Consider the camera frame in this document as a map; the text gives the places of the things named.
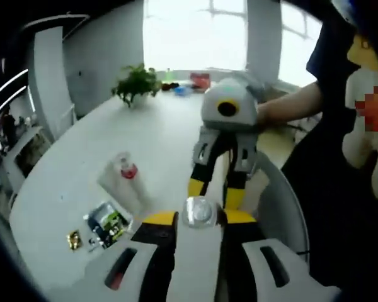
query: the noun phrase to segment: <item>white robot body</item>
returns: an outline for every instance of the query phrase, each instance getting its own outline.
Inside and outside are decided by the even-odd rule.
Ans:
[[[227,78],[206,91],[202,119],[207,128],[246,131],[256,125],[255,97],[246,86]]]

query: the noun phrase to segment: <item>bright window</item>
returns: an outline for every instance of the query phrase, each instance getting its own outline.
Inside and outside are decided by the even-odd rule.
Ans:
[[[281,2],[282,52],[279,80],[303,87],[316,80],[306,70],[306,65],[319,38],[322,23],[305,11]]]
[[[144,63],[157,70],[244,70],[246,0],[146,0]]]

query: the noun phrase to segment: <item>green leaves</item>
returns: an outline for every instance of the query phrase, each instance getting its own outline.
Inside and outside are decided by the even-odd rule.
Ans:
[[[151,93],[155,96],[161,88],[161,81],[157,81],[156,70],[154,68],[149,68],[146,71],[144,63],[139,66],[126,66],[121,68],[121,70],[129,70],[129,75],[123,80],[118,80],[117,85],[111,89],[113,96],[119,96],[119,98],[130,105],[134,101],[134,96],[136,94]]]

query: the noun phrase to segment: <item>black shirt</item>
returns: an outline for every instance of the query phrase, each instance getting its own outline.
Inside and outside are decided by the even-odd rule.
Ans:
[[[372,269],[378,267],[378,200],[370,183],[374,165],[369,160],[364,169],[354,169],[341,150],[355,121],[355,111],[345,108],[346,81],[358,68],[347,60],[354,34],[334,11],[324,21],[307,64],[323,95],[323,117],[282,169],[306,218],[311,276],[341,288],[373,281]]]

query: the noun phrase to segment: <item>potted plant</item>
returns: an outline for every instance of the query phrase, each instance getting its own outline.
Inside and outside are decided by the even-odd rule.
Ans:
[[[146,70],[144,64],[139,66],[126,66],[122,70],[129,70],[126,79],[119,79],[117,85],[112,88],[112,95],[119,98],[132,107],[133,104],[144,102],[147,95],[156,96],[161,88],[161,81],[157,81],[154,68]]]

